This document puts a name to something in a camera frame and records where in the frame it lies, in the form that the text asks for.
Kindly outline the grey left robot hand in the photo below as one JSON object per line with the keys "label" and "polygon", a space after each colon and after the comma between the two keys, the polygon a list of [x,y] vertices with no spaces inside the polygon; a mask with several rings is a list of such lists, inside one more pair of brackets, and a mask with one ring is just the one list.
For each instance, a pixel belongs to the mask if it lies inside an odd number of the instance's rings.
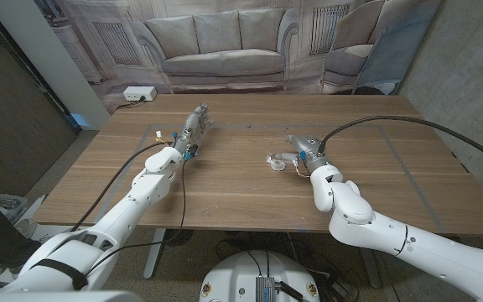
{"label": "grey left robot hand", "polygon": [[213,124],[210,120],[209,108],[206,103],[199,105],[186,119],[181,134],[175,139],[173,148],[181,153],[196,145],[205,133],[205,130]]}

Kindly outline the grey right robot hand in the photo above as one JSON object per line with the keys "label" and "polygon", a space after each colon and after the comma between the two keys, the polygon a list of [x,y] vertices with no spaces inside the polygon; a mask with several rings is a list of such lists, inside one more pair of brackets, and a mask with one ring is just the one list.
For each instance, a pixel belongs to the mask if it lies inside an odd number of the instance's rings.
{"label": "grey right robot hand", "polygon": [[319,152],[321,141],[318,138],[308,135],[288,135],[285,140],[291,143],[295,153],[269,154],[266,160],[272,169],[281,171],[287,164],[302,162],[312,173],[320,166],[329,164],[325,155]]}

